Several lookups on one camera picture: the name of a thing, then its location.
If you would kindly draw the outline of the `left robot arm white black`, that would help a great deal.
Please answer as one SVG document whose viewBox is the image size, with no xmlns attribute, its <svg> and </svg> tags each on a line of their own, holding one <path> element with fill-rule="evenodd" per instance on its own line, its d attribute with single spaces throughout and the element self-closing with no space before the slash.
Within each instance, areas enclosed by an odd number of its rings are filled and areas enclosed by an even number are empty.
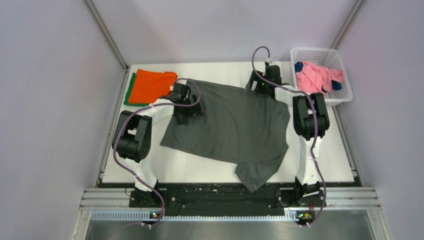
<svg viewBox="0 0 424 240">
<path fill-rule="evenodd" d="M 174 83 L 168 95 L 136 111 L 120 112 L 112 141 L 112 156 L 117 165 L 134 177 L 134 190 L 130 194 L 131 208 L 163 208 L 165 200 L 159 193 L 158 179 L 147 160 L 152 147 L 153 127 L 168 117 L 179 125 L 203 115 L 202 93 L 185 83 Z"/>
</svg>

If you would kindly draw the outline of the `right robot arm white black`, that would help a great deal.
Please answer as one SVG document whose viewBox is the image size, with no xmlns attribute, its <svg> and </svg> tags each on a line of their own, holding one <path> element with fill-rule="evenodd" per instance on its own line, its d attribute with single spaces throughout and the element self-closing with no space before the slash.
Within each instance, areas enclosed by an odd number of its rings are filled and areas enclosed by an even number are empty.
<svg viewBox="0 0 424 240">
<path fill-rule="evenodd" d="M 324 199 L 320 189 L 324 180 L 317 159 L 330 120 L 321 93 L 306 93 L 281 80 L 279 66 L 267 63 L 264 72 L 252 70 L 246 88 L 292 108 L 293 128 L 300 142 L 299 166 L 292 194 L 282 205 L 308 206 Z"/>
</svg>

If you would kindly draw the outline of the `grey t-shirt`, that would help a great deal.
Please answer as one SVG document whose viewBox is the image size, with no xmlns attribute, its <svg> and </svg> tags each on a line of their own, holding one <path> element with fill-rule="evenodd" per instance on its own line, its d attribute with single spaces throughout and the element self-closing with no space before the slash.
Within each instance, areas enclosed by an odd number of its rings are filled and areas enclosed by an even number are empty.
<svg viewBox="0 0 424 240">
<path fill-rule="evenodd" d="M 235 174 L 250 191 L 262 187 L 288 151 L 288 106 L 244 88 L 192 80 L 203 114 L 187 124 L 172 119 L 160 145 L 236 164 Z"/>
</svg>

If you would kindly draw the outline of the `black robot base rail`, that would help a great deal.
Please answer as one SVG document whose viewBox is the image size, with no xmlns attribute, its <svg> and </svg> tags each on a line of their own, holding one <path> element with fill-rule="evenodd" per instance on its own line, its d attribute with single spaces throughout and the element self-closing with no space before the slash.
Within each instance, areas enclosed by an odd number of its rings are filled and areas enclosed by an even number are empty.
<svg viewBox="0 0 424 240">
<path fill-rule="evenodd" d="M 101 190 L 117 190 L 130 208 L 164 207 L 165 217 L 279 217 L 290 207 L 318 210 L 330 203 L 330 191 L 351 190 L 350 183 L 329 183 L 317 196 L 301 197 L 294 183 L 266 183 L 250 192 L 241 183 L 159 183 L 155 190 L 137 190 L 132 184 L 103 184 Z"/>
</svg>

